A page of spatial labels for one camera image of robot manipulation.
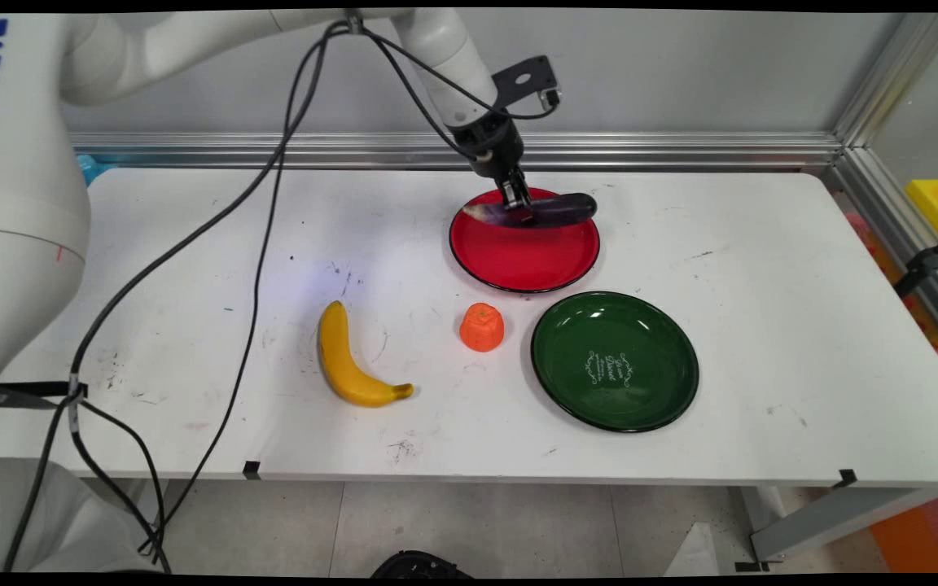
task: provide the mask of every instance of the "white table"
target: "white table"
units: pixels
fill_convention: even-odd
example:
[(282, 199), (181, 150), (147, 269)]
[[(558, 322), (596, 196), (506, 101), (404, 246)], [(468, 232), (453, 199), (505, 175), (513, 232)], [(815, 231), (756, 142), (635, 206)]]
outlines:
[[(66, 379), (104, 301), (253, 175), (119, 169), (97, 178), (81, 290), (3, 381)], [(832, 496), (905, 489), (884, 493), (901, 505), (938, 494), (938, 357), (816, 178), (537, 172), (528, 181), (599, 203), (595, 267), (540, 295), (489, 288), (451, 256), (451, 217), (491, 189), (485, 179), (284, 174), (256, 342), (204, 478), (242, 478), (246, 461), (260, 462), (264, 479), (831, 486), (853, 470), (857, 482)], [(165, 478), (191, 474), (226, 407), (271, 186), (268, 178), (131, 293), (82, 366), (90, 401), (142, 435)], [(593, 429), (537, 383), (533, 326), (555, 301), (588, 290), (641, 297), (689, 336), (700, 387), (675, 423), (645, 434)], [(412, 398), (364, 409), (329, 390), (316, 327), (332, 300), (349, 311), (358, 364), (414, 383)], [(506, 340), (492, 352), (458, 340), (476, 301), (505, 317)], [(36, 457), (48, 422), (48, 412), (0, 409), (0, 457)], [(88, 413), (81, 429), (109, 474), (148, 474), (122, 431)], [(90, 474), (66, 426), (53, 460)], [(775, 526), (797, 526), (791, 517)], [(803, 533), (812, 535), (808, 524)]]

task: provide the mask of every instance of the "floor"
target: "floor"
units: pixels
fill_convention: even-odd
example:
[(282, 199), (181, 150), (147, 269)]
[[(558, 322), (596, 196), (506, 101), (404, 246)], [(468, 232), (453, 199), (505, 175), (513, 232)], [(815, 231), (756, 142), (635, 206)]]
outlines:
[[(815, 496), (782, 494), (788, 511)], [(474, 578), (620, 578), (662, 575), (693, 523), (708, 523), (720, 574), (752, 560), (737, 489), (524, 483), (199, 481), (166, 552), (183, 574), (366, 578), (421, 549)], [(886, 571), (869, 531), (773, 570), (841, 571)]]

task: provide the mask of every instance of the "plate rim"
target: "plate rim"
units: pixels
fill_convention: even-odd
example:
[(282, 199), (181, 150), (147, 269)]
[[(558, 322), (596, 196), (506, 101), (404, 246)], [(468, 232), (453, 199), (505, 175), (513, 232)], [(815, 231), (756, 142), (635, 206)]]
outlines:
[[(686, 401), (686, 404), (682, 406), (681, 411), (675, 414), (673, 418), (668, 419), (667, 422), (658, 423), (658, 424), (655, 424), (654, 426), (638, 427), (638, 429), (636, 429), (636, 427), (633, 427), (633, 429), (625, 429), (625, 427), (606, 426), (606, 424), (602, 424), (599, 422), (592, 422), (592, 420), (589, 420), (588, 418), (585, 418), (583, 416), (580, 416), (574, 413), (569, 408), (567, 408), (566, 405), (563, 405), (562, 401), (559, 400), (557, 396), (554, 396), (554, 394), (552, 394), (552, 391), (548, 388), (548, 385), (546, 385), (545, 379), (542, 377), (541, 372), (537, 371), (537, 358), (535, 356), (535, 342), (537, 341), (537, 329), (539, 329), (539, 327), (541, 326), (541, 322), (542, 320), (545, 319), (545, 316), (548, 315), (549, 312), (554, 310), (554, 308), (557, 307), (557, 305), (563, 303), (564, 301), (573, 300), (574, 297), (581, 297), (584, 295), (594, 295), (596, 293), (606, 294), (606, 295), (618, 295), (621, 297), (629, 297), (630, 300), (636, 300), (636, 301), (639, 301), (639, 303), (641, 304), (649, 305), (649, 307), (653, 308), (654, 311), (658, 312), (659, 314), (663, 316), (666, 316), (666, 318), (668, 318), (668, 321), (673, 323), (673, 325), (675, 326), (675, 329), (680, 331), (680, 334), (682, 334), (682, 338), (685, 339), (686, 344), (688, 348), (690, 349), (691, 362), (693, 363), (693, 368), (694, 368), (694, 371), (697, 373), (697, 375), (693, 383), (693, 388), (690, 390), (690, 400)], [(555, 301), (554, 304), (550, 305), (550, 307), (548, 307), (548, 309), (545, 310), (545, 312), (543, 312), (541, 316), (537, 319), (537, 323), (535, 324), (535, 327), (533, 327), (533, 332), (531, 333), (531, 366), (533, 368), (533, 371), (535, 371), (535, 378), (537, 379), (537, 382), (540, 383), (541, 388), (545, 390), (545, 394), (548, 395), (548, 398), (552, 400), (552, 403), (559, 405), (559, 408), (565, 411), (568, 415), (570, 415), (574, 419), (577, 419), (578, 422), (588, 423), (589, 426), (597, 427), (597, 429), (606, 430), (606, 431), (619, 431), (619, 433), (622, 433), (622, 434), (641, 434), (641, 433), (644, 433), (644, 431), (659, 430), (661, 429), (661, 427), (669, 426), (669, 424), (675, 422), (675, 420), (678, 420), (685, 412), (687, 412), (687, 410), (690, 408), (690, 405), (693, 404), (693, 400), (695, 400), (695, 398), (697, 397), (697, 389), (699, 389), (700, 387), (700, 363), (699, 361), (697, 361), (697, 352), (696, 352), (696, 349), (693, 348), (693, 342), (690, 341), (689, 336), (686, 335), (685, 331), (682, 331), (682, 327), (680, 326), (680, 324), (678, 324), (677, 321), (672, 319), (670, 315), (666, 314), (666, 312), (662, 311), (661, 308), (656, 307), (656, 305), (649, 303), (649, 301), (640, 300), (640, 298), (636, 297), (635, 295), (629, 295), (628, 293), (618, 293), (617, 291), (604, 291), (604, 290), (581, 291), (581, 293), (574, 293), (573, 295), (563, 297), (561, 300)]]
[[(531, 188), (531, 189), (544, 190), (541, 188)], [(488, 193), (492, 193), (492, 192), (495, 192), (495, 190), (486, 190), (484, 193), (481, 193), (480, 195), (476, 195), (476, 196), (469, 198), (469, 201), (472, 201), (473, 199), (476, 199), (477, 197), (480, 197), (481, 195), (487, 195)], [(544, 190), (544, 192), (551, 193), (552, 195), (559, 195), (558, 193), (555, 193), (554, 190)], [(465, 203), (463, 203), (462, 208), (465, 208), (466, 205), (469, 205), (469, 201), (466, 201)], [(573, 283), (576, 283), (580, 281), (582, 278), (584, 278), (585, 275), (589, 274), (589, 271), (591, 271), (596, 266), (596, 260), (599, 260), (599, 250), (603, 248), (603, 238), (600, 238), (599, 236), (599, 226), (596, 226), (596, 223), (592, 220), (592, 218), (589, 218), (588, 222), (592, 223), (592, 229), (595, 230), (595, 233), (596, 233), (596, 253), (595, 253), (595, 256), (592, 256), (592, 262), (589, 263), (589, 268), (581, 272), (580, 275), (577, 275), (576, 278), (570, 279), (570, 281), (568, 282), (564, 282), (563, 285), (551, 286), (548, 289), (511, 289), (509, 286), (496, 285), (496, 283), (494, 282), (485, 281), (485, 279), (480, 278), (479, 275), (469, 270), (469, 267), (466, 267), (465, 263), (462, 262), (462, 259), (459, 259), (458, 253), (454, 251), (454, 220), (458, 219), (458, 214), (461, 214), (462, 208), (458, 208), (458, 211), (454, 213), (454, 218), (451, 218), (450, 225), (447, 226), (447, 248), (450, 249), (451, 256), (454, 256), (454, 262), (458, 263), (458, 266), (462, 267), (462, 270), (464, 270), (466, 274), (469, 275), (469, 277), (475, 278), (476, 281), (482, 282), (484, 283), (484, 285), (492, 286), (493, 288), (499, 289), (502, 291), (507, 291), (510, 293), (536, 294), (536, 293), (548, 293), (550, 291), (557, 291), (559, 289), (565, 288), (566, 286), (571, 286), (573, 285)]]

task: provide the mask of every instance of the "green plate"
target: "green plate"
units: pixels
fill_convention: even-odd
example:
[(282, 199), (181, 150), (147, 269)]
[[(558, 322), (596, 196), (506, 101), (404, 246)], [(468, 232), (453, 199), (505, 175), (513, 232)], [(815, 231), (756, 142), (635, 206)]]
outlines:
[(646, 301), (607, 291), (557, 301), (531, 338), (552, 400), (590, 426), (650, 431), (682, 415), (700, 369), (686, 334)]

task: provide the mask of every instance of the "plastic fruit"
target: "plastic fruit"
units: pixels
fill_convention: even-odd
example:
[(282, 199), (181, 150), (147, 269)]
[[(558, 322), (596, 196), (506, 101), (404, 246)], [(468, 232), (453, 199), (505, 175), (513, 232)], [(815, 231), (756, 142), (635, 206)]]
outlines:
[(364, 374), (353, 362), (346, 308), (339, 301), (331, 301), (321, 316), (320, 341), (324, 374), (344, 400), (362, 407), (381, 407), (412, 394), (413, 385), (387, 385)]
[(491, 305), (473, 304), (466, 311), (458, 334), (469, 348), (477, 352), (491, 352), (506, 337), (506, 323)]

